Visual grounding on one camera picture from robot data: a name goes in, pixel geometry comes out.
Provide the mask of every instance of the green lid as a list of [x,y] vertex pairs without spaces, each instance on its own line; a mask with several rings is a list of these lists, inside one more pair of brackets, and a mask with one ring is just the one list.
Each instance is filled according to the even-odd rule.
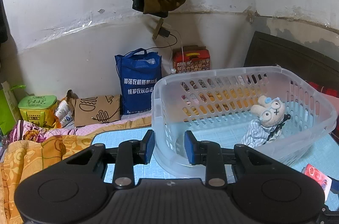
[[47,109],[57,101],[55,96],[28,96],[18,104],[20,109]]

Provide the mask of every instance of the rabbit ear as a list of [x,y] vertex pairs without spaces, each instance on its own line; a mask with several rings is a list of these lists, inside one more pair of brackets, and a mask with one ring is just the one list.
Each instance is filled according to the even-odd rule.
[[255,104],[251,107],[251,112],[253,114],[256,114],[259,117],[261,116],[262,112],[264,112],[264,111],[265,111],[265,108],[261,105]]
[[267,106],[266,99],[267,99],[266,96],[260,96],[258,99],[258,104],[260,104],[263,107],[266,107]]

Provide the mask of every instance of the yellow floral blanket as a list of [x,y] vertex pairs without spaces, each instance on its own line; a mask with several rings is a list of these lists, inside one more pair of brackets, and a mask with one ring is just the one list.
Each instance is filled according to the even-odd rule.
[[100,128],[87,136],[52,136],[43,143],[24,140],[11,143],[0,164],[0,223],[23,223],[14,204],[14,192],[27,177],[89,147],[101,132],[149,126],[151,117]]

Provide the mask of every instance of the stuffed toy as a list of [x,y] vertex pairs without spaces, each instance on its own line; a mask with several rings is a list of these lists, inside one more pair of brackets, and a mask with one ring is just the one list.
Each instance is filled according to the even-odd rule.
[[251,108],[251,113],[259,119],[250,121],[247,133],[241,139],[241,144],[251,148],[283,138],[281,129],[291,115],[285,114],[285,104],[279,99],[260,96],[258,104]]

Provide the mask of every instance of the yellow container with green lid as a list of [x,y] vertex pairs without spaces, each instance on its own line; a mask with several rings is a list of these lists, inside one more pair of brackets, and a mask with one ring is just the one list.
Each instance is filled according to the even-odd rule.
[[22,118],[40,127],[53,127],[56,96],[28,96],[18,104]]

